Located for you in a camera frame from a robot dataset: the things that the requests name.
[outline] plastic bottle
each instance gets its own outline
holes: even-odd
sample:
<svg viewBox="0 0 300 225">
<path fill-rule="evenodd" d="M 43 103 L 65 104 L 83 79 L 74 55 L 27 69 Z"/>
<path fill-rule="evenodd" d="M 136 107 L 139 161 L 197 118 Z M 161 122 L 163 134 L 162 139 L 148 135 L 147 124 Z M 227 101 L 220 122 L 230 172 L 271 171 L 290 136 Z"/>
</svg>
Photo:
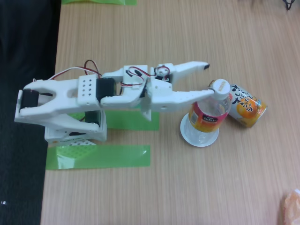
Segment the plastic bottle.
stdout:
<svg viewBox="0 0 300 225">
<path fill-rule="evenodd" d="M 231 107 L 230 84 L 226 80 L 219 79 L 210 85 L 214 94 L 192 105 L 185 116 L 186 121 L 181 131 L 184 139 L 197 147 L 205 147 L 215 142 L 219 127 Z"/>
</svg>

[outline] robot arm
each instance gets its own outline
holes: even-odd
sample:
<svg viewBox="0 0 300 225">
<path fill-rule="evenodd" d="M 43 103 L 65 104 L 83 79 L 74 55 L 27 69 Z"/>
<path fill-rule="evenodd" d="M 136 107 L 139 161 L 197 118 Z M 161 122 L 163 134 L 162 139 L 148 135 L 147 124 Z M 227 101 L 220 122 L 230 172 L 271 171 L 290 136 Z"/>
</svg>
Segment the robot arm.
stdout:
<svg viewBox="0 0 300 225">
<path fill-rule="evenodd" d="M 50 143 L 89 138 L 105 141 L 104 109 L 133 108 L 140 104 L 142 114 L 149 120 L 151 110 L 181 109 L 213 95 L 214 91 L 176 92 L 173 83 L 208 67 L 205 62 L 176 66 L 167 63 L 151 68 L 148 73 L 147 65 L 124 66 L 103 74 L 102 78 L 94 74 L 64 81 L 39 80 L 19 91 L 15 121 L 45 126 L 45 139 Z M 121 83 L 121 95 L 116 95 L 116 83 Z M 81 112 L 85 112 L 85 121 L 68 115 Z"/>
</svg>

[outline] green masking tape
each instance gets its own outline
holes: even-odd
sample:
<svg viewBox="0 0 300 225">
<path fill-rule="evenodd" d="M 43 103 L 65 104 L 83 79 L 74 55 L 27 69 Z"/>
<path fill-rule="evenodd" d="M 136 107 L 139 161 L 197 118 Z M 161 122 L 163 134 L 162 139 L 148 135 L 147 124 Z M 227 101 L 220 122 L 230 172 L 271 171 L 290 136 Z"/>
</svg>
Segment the green masking tape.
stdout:
<svg viewBox="0 0 300 225">
<path fill-rule="evenodd" d="M 104 3 L 104 4 L 118 4 L 118 5 L 136 5 L 137 0 L 62 0 L 62 4 L 67 4 L 70 2 L 77 1 L 93 1 L 96 3 Z"/>
<path fill-rule="evenodd" d="M 123 130 L 159 130 L 159 112 L 152 112 L 151 121 L 146 120 L 140 111 L 106 110 L 107 128 Z M 70 114 L 80 120 L 84 113 Z"/>
<path fill-rule="evenodd" d="M 149 145 L 59 146 L 47 151 L 46 170 L 150 166 Z"/>
</svg>

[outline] wooden table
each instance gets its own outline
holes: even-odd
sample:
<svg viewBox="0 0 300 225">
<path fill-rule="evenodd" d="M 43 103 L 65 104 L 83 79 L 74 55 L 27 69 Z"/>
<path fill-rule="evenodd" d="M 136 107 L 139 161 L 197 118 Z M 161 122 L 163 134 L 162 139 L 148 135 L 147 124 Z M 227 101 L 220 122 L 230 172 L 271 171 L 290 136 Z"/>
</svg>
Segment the wooden table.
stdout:
<svg viewBox="0 0 300 225">
<path fill-rule="evenodd" d="M 46 171 L 41 224 L 282 224 L 284 197 L 300 188 L 299 36 L 300 8 L 279 0 L 63 5 L 56 71 L 203 60 L 210 68 L 176 90 L 224 78 L 269 108 L 251 129 L 227 119 L 203 149 L 179 135 L 188 109 L 162 113 L 157 132 L 109 130 L 108 144 L 151 144 L 151 166 Z"/>
</svg>

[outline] bottle bottom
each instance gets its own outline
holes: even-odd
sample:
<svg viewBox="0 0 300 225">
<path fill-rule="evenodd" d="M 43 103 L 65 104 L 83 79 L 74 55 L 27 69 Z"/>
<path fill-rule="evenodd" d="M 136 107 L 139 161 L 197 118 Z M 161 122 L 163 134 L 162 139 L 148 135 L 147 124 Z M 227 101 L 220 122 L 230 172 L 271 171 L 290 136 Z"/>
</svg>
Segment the bottle bottom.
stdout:
<svg viewBox="0 0 300 225">
<path fill-rule="evenodd" d="M 182 137 L 189 144 L 196 147 L 206 147 L 213 144 L 219 135 L 219 129 L 211 133 L 204 133 L 196 130 L 189 121 L 188 114 L 183 117 L 180 123 L 180 131 Z"/>
</svg>

